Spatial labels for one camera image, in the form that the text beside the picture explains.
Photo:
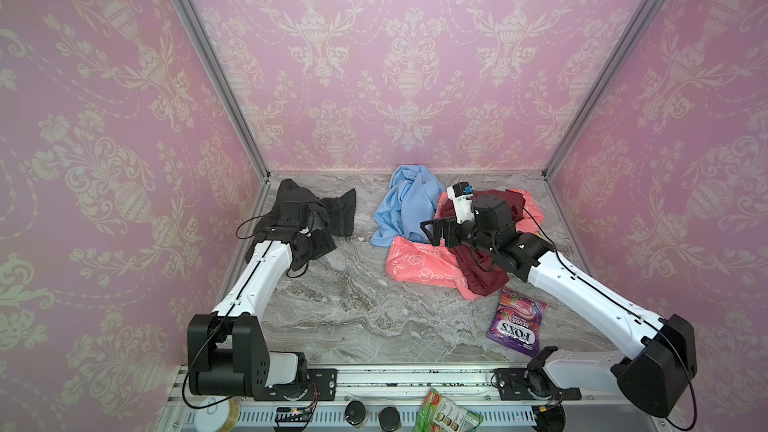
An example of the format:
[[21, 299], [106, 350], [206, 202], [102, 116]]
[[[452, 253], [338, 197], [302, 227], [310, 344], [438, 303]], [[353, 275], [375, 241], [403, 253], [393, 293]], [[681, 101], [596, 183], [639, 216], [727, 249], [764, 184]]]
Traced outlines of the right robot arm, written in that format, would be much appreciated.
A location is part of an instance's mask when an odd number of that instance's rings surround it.
[[517, 214], [500, 197], [452, 196], [453, 216], [420, 224], [428, 241], [464, 245], [487, 254], [522, 282], [552, 295], [615, 346], [606, 353], [543, 349], [527, 366], [531, 392], [550, 399], [570, 389], [624, 396], [642, 412], [668, 418], [692, 389], [697, 373], [693, 326], [636, 305], [563, 258], [556, 246], [517, 227]]

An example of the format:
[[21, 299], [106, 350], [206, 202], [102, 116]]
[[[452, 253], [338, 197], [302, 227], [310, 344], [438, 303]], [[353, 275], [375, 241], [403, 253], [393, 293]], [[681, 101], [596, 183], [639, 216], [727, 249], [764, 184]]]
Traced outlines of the black cloth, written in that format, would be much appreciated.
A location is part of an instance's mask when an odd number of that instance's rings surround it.
[[290, 246], [290, 269], [297, 271], [336, 249], [336, 237], [354, 232], [357, 193], [354, 188], [339, 197], [320, 198], [292, 179], [280, 182], [271, 210], [259, 218], [249, 237], [246, 258], [260, 242]]

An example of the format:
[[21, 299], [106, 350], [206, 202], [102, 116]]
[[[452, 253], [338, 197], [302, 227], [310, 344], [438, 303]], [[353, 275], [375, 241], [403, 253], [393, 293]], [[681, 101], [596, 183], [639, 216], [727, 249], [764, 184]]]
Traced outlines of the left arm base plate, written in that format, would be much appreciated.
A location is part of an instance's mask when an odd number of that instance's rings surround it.
[[265, 388], [255, 401], [310, 401], [332, 402], [336, 398], [338, 385], [337, 368], [315, 368], [307, 370], [306, 379], [300, 384], [280, 384]]

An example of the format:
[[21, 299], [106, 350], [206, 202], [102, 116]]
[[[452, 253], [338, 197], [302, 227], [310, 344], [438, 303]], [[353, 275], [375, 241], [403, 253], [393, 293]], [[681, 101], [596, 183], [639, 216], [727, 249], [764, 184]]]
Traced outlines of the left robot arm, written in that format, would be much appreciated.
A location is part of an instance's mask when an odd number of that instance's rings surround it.
[[301, 352], [272, 352], [261, 318], [280, 280], [305, 269], [323, 249], [314, 220], [323, 204], [314, 199], [276, 205], [246, 238], [253, 252], [232, 289], [187, 328], [188, 372], [184, 391], [196, 396], [257, 399], [263, 393], [300, 397], [308, 388]]

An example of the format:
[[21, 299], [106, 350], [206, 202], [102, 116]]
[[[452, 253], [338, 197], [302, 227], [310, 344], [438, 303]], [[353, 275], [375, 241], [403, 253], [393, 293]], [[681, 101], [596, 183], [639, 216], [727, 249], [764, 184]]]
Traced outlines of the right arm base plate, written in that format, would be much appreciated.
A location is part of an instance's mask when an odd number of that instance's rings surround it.
[[529, 371], [527, 368], [495, 369], [490, 383], [502, 401], [539, 400], [559, 403], [582, 399], [578, 388], [558, 388], [542, 371]]

